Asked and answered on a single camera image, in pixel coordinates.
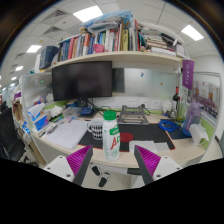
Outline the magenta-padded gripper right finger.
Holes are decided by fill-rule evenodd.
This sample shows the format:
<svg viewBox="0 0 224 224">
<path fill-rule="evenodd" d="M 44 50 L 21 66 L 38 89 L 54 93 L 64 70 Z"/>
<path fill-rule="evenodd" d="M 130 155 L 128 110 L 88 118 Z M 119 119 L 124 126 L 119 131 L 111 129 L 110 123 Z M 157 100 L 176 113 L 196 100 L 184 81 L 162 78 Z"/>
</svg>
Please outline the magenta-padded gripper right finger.
<svg viewBox="0 0 224 224">
<path fill-rule="evenodd" d="M 145 185 L 182 169 L 182 167 L 169 156 L 160 157 L 138 145 L 134 147 L 134 156 L 137 160 Z"/>
</svg>

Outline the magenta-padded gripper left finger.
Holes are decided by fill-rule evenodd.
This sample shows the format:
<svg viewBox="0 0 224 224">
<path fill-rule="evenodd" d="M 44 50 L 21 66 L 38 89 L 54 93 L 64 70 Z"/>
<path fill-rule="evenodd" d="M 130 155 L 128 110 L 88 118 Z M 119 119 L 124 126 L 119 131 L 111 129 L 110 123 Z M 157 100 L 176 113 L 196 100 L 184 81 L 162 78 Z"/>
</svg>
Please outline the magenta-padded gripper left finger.
<svg viewBox="0 0 224 224">
<path fill-rule="evenodd" d="M 81 186 L 92 155 L 92 146 L 85 146 L 67 157 L 59 155 L 44 170 Z"/>
</svg>

